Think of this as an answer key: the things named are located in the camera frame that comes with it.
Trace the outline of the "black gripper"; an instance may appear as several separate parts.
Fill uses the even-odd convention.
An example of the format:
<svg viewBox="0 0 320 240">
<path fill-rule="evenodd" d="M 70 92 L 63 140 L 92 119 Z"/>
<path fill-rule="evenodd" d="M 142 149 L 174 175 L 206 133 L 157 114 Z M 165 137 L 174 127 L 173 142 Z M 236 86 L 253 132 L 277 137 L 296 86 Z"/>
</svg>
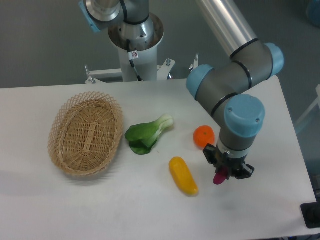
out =
<svg viewBox="0 0 320 240">
<path fill-rule="evenodd" d="M 222 169 L 228 170 L 228 180 L 230 177 L 234 177 L 237 180 L 248 179 L 252 176 L 255 168 L 249 164 L 245 164 L 246 156 L 241 158 L 230 158 L 227 152 L 221 153 L 216 151 L 216 147 L 212 144 L 207 144 L 203 149 L 203 154 L 207 162 L 214 165 L 216 168 L 215 174 Z"/>
</svg>

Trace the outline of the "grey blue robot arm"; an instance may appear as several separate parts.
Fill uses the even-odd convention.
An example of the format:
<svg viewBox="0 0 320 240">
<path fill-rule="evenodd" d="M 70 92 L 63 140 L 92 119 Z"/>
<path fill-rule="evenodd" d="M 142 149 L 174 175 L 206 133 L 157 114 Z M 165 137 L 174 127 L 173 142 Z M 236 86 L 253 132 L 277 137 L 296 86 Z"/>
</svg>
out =
<svg viewBox="0 0 320 240">
<path fill-rule="evenodd" d="M 259 41 L 232 0 L 197 4 L 230 58 L 220 69 L 195 65 L 186 81 L 190 94 L 220 126 L 217 144 L 208 143 L 203 150 L 219 185 L 231 177 L 252 176 L 254 168 L 245 159 L 262 128 L 265 108 L 246 91 L 279 73 L 284 56 L 276 45 Z M 147 0 L 82 0 L 79 7 L 94 32 L 108 29 L 119 49 L 125 82 L 157 78 L 155 57 L 138 61 L 138 54 L 154 48 L 163 37 Z"/>
</svg>

